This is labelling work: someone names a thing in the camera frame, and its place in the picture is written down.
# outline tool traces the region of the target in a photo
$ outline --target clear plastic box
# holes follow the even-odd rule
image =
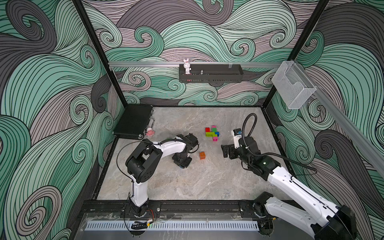
[[[272,82],[288,109],[299,109],[316,91],[304,68],[294,61],[284,61]]]

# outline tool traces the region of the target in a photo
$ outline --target white bunny figurine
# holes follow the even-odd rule
[[[191,64],[189,63],[189,58],[187,58],[187,60],[183,59],[183,61],[184,61],[185,74],[190,74],[189,70],[191,70],[190,68]]]

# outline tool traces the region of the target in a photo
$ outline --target stacked blocks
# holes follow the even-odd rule
[[[208,127],[205,128],[205,136],[213,137],[214,142],[217,142],[219,134],[220,133],[217,131],[216,125],[212,125],[211,130]]]

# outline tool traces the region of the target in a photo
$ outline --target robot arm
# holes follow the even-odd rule
[[[148,180],[154,174],[161,158],[174,154],[174,163],[181,168],[188,167],[191,162],[189,151],[199,142],[193,134],[187,136],[177,135],[173,139],[162,142],[151,142],[144,139],[132,152],[125,162],[128,176],[133,181],[133,196],[131,202],[136,207],[137,216],[145,213],[148,200]]]
[[[223,156],[230,159],[239,158],[247,165],[248,170],[281,189],[305,209],[294,207],[264,192],[254,201],[256,214],[260,217],[268,214],[279,217],[302,229],[314,239],[355,239],[356,219],[350,208],[345,205],[338,207],[318,195],[293,177],[275,159],[261,154],[250,134],[247,137],[242,134],[248,118],[249,116],[243,124],[243,129],[233,130],[234,144],[221,146]]]

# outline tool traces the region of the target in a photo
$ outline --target metal rail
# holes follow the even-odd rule
[[[278,68],[282,62],[191,62],[195,64],[240,64],[242,68]],[[111,61],[110,68],[178,68],[184,62],[161,61]]]

